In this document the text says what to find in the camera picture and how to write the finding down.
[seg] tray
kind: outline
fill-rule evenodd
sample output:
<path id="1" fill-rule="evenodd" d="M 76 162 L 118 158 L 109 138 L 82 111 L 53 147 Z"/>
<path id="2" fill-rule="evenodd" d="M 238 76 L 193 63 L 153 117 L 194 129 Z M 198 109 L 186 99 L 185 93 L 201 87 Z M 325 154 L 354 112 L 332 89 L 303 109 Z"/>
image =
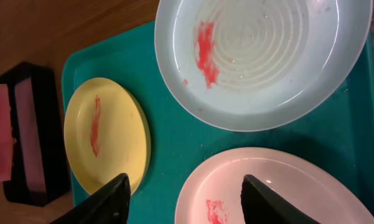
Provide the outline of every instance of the tray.
<path id="1" fill-rule="evenodd" d="M 189 174 L 210 156 L 245 146 L 278 149 L 312 162 L 348 187 L 374 216 L 372 35 L 329 99 L 291 124 L 258 133 L 211 127 L 176 102 L 157 67 L 153 22 L 72 54 L 62 74 L 65 110 L 75 89 L 95 77 L 112 79 L 130 91 L 151 131 L 151 163 L 132 196 L 128 223 L 173 223 Z M 76 205 L 88 197 L 73 175 L 72 189 Z"/>

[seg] pink plate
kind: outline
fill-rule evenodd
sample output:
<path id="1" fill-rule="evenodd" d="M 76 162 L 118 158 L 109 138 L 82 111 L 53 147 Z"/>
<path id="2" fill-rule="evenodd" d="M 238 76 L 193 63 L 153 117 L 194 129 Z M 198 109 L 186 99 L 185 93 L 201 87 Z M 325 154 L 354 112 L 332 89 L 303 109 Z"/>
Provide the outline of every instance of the pink plate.
<path id="1" fill-rule="evenodd" d="M 193 171 L 179 195 L 175 224 L 245 224 L 240 195 L 246 174 L 320 223 L 374 223 L 353 193 L 314 164 L 285 152 L 247 147 L 219 153 Z"/>

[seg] wooden table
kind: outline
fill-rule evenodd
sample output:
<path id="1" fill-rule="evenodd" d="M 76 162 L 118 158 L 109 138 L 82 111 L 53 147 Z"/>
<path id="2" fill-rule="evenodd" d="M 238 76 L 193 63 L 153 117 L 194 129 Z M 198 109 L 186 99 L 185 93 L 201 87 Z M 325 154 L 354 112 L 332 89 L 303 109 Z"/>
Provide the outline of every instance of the wooden table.
<path id="1" fill-rule="evenodd" d="M 68 56 L 153 21 L 159 0 L 0 0 L 0 74 L 21 61 L 53 68 L 63 111 L 61 73 Z M 374 44 L 374 13 L 372 22 Z M 47 223 L 72 207 L 72 195 L 45 208 L 12 204 L 0 184 L 0 223 Z"/>

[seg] sauce stain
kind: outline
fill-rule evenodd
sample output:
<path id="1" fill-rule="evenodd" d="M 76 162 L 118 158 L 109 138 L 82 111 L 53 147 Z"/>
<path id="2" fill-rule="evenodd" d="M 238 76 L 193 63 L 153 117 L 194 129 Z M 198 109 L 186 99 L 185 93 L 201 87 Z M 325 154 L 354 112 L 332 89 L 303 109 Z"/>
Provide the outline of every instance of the sauce stain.
<path id="1" fill-rule="evenodd" d="M 211 224 L 227 224 L 227 214 L 224 212 L 223 202 L 220 200 L 206 200 L 207 219 Z"/>
<path id="2" fill-rule="evenodd" d="M 198 28 L 199 60 L 197 61 L 197 66 L 205 76 L 208 89 L 212 87 L 212 83 L 217 83 L 217 77 L 220 73 L 212 58 L 214 47 L 212 40 L 213 28 L 214 22 L 200 22 Z"/>
<path id="3" fill-rule="evenodd" d="M 98 145 L 98 125 L 101 116 L 101 100 L 98 95 L 95 98 L 95 115 L 93 117 L 93 122 L 91 124 L 91 134 L 90 134 L 90 144 L 93 148 L 93 153 L 95 157 L 98 157 L 100 152 L 100 146 Z"/>

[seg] yellow plate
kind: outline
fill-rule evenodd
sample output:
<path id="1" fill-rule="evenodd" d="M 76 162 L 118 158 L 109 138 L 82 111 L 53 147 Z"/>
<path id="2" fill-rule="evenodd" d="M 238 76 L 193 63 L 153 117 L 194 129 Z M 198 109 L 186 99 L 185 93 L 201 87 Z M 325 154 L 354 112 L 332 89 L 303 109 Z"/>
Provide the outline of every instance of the yellow plate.
<path id="1" fill-rule="evenodd" d="M 151 138 L 144 113 L 131 94 L 106 78 L 83 83 L 65 115 L 65 148 L 80 185 L 93 194 L 120 173 L 131 193 L 148 168 Z"/>

